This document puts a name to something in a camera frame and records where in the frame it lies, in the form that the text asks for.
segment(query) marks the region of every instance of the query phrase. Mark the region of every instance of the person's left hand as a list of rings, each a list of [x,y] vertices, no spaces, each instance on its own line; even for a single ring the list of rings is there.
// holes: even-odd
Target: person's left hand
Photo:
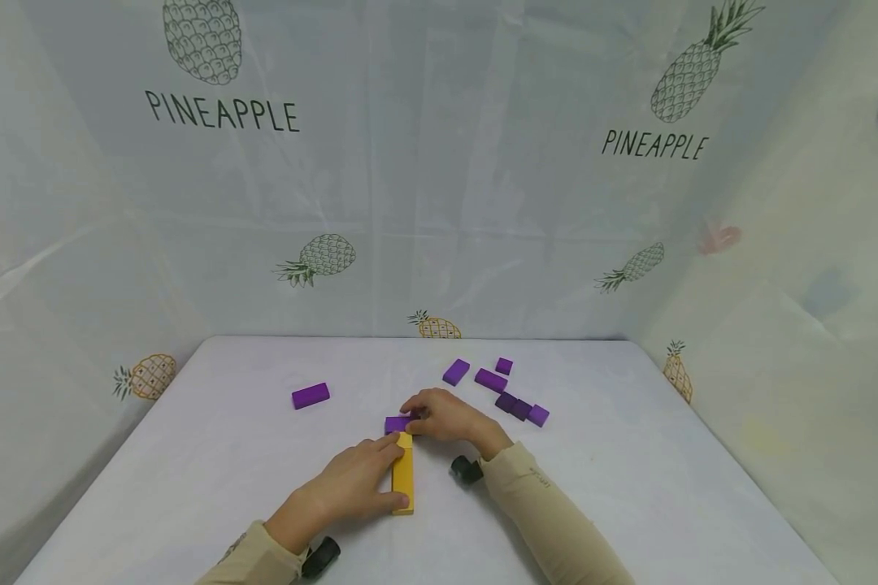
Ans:
[[[283,548],[299,554],[330,523],[407,507],[406,494],[377,489],[386,470],[403,455],[397,439],[400,433],[394,432],[341,451],[321,474],[290,494],[264,523],[267,533]]]

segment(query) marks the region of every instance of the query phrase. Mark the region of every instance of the purple block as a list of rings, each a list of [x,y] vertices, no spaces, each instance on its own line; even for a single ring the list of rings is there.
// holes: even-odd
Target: purple block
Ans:
[[[411,414],[409,417],[386,417],[384,418],[384,435],[390,435],[391,432],[404,432],[406,425],[411,420],[419,420],[419,417]]]
[[[500,371],[503,375],[511,375],[511,368],[514,363],[510,359],[503,357],[498,358],[498,365],[494,366],[495,371]]]
[[[502,378],[499,375],[493,374],[484,368],[478,370],[477,374],[475,374],[475,381],[481,386],[492,389],[499,394],[503,392],[504,388],[507,388],[507,379]]]
[[[546,419],[549,417],[549,410],[546,410],[546,408],[543,408],[539,405],[533,405],[533,407],[530,409],[530,414],[527,414],[527,420],[537,425],[538,427],[543,427],[543,423],[545,423]]]
[[[511,414],[513,414],[515,417],[519,418],[520,420],[526,420],[527,414],[530,414],[531,410],[532,410],[531,405],[526,404],[526,402],[524,402],[524,401],[518,400],[511,407]]]
[[[512,396],[506,392],[501,392],[501,396],[499,396],[494,402],[495,406],[506,413],[511,412],[511,408],[513,408],[515,404],[517,404],[517,396]]]
[[[317,402],[326,401],[329,398],[332,398],[332,395],[328,393],[328,385],[325,382],[317,383],[315,386],[293,392],[293,407],[299,410],[306,406],[315,405]]]
[[[471,367],[471,364],[463,359],[456,359],[455,363],[449,367],[449,370],[446,370],[446,373],[441,375],[441,379],[447,384],[458,386],[459,382],[462,381],[462,377],[465,376],[465,372]]]

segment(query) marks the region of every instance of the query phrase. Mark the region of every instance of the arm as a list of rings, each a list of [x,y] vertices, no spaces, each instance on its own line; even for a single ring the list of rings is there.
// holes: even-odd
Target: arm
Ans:
[[[409,423],[407,431],[475,445],[490,495],[517,525],[550,583],[634,585],[605,537],[495,420],[440,388],[413,396],[401,412],[414,409],[426,418]]]
[[[492,453],[481,461],[488,492],[517,525],[550,583],[634,585],[605,537],[522,444]]]
[[[328,524],[406,507],[406,495],[377,491],[386,470],[403,455],[398,438],[395,432],[341,451],[268,521],[250,524],[224,559],[195,585],[289,585],[302,572],[312,538]]]

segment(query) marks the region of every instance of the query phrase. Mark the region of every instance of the hand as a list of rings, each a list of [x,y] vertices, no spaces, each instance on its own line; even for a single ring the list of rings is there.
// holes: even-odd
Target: hand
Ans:
[[[419,411],[420,420],[406,425],[411,435],[423,435],[440,441],[468,441],[475,445],[485,461],[507,449],[513,442],[493,418],[478,412],[443,388],[420,390],[403,402],[400,412]]]
[[[400,433],[394,432],[341,451],[264,523],[268,534],[283,548],[299,554],[330,523],[407,507],[406,494],[377,489],[386,470],[403,455],[398,438]]]

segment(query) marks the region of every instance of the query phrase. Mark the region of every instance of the rectangular block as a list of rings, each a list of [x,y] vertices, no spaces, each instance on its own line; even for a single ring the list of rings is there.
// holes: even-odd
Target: rectangular block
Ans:
[[[318,404],[318,402],[326,401],[332,398],[328,393],[328,384],[325,382],[317,383],[315,386],[303,388],[293,392],[293,407],[296,410]]]
[[[546,410],[546,408],[543,408],[539,405],[533,405],[533,407],[530,409],[530,414],[527,414],[527,420],[537,425],[538,427],[541,427],[541,429],[543,428],[543,424],[545,423],[546,419],[549,417],[549,410]]]
[[[455,363],[449,367],[449,370],[446,370],[446,373],[441,375],[441,379],[447,384],[458,386],[459,382],[462,381],[462,377],[465,376],[465,372],[468,372],[468,369],[471,367],[471,364],[465,362],[464,359],[456,359]]]
[[[497,365],[494,366],[494,370],[500,371],[503,375],[511,375],[511,368],[513,365],[514,363],[510,359],[499,357]]]
[[[403,449],[403,456],[393,463],[390,489],[394,492],[406,493],[410,498],[410,505],[405,509],[394,510],[393,515],[408,516],[413,513],[413,436],[401,432],[397,444]]]
[[[406,424],[418,418],[414,415],[410,415],[410,417],[386,417],[384,418],[384,435],[390,435],[391,432],[404,432],[406,431]]]
[[[530,414],[532,407],[527,404],[527,402],[518,400],[514,406],[511,407],[511,414],[520,420],[526,420],[527,414]]]
[[[503,412],[510,413],[511,408],[517,404],[517,396],[512,396],[506,392],[501,392],[501,396],[494,402],[494,405],[500,408]]]
[[[475,374],[475,381],[481,384],[481,386],[498,393],[503,392],[503,389],[507,388],[507,378],[502,378],[484,368],[481,368],[478,370],[477,374]]]

